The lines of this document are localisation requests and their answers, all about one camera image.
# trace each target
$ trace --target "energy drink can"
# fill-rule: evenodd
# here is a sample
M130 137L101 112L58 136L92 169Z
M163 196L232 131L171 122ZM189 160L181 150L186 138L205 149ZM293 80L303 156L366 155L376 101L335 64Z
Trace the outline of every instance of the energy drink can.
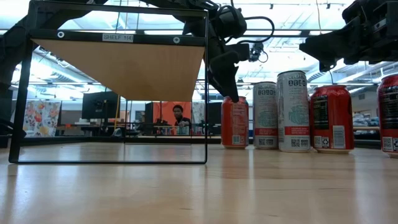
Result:
M274 82L254 84L253 133L256 149L278 149L278 110Z
M282 72L277 79L278 140L284 152L310 150L307 77L302 71Z

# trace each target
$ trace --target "can lid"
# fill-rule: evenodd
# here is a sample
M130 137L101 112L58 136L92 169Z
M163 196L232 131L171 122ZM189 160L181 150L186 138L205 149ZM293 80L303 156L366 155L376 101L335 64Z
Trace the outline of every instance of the can lid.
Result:
M229 96L224 96L224 99L228 99L228 98L231 98L231 97L229 97ZM246 99L245 96L239 96L239 98L245 98L245 99Z
M346 87L347 87L346 85L332 84L327 86L316 87L315 90L319 90L322 88L346 88Z
M301 73L305 74L305 72L303 72L301 70L291 70L291 71L281 72L281 73L278 74L278 76L281 75L281 74L288 73L288 72L301 72Z
M260 84L260 83L273 83L273 84L276 84L276 82L264 81L264 82L257 82L257 83L255 83L255 85L256 85L256 84Z
M398 74L388 75L388 76L382 78L381 81L383 81L386 78L395 77L395 76L398 76Z

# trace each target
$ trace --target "nutrition label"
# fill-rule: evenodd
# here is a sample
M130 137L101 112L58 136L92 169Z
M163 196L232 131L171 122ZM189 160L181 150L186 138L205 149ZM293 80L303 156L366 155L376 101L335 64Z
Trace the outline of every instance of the nutrition label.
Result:
M317 96L313 99L313 121L315 129L329 129L328 96Z
M398 86L381 90L381 124L383 129L398 129Z
M246 135L246 123L248 119L245 105L234 103L232 105L232 133L234 136Z

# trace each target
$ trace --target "orange wall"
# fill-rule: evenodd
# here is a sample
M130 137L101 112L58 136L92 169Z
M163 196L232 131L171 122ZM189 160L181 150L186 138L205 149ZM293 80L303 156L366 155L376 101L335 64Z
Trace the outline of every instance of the orange wall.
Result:
M191 102L162 102L162 119L167 121L168 124L174 125L176 120L173 113L173 107L181 105L184 109L182 116L191 119ZM154 103L154 123L156 119L160 118L160 103Z

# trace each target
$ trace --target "shelf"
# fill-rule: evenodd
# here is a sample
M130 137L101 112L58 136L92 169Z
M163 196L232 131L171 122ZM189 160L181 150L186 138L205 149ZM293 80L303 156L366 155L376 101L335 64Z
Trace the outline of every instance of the shelf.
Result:
M57 30L30 36L127 100L191 101L205 53L197 37Z

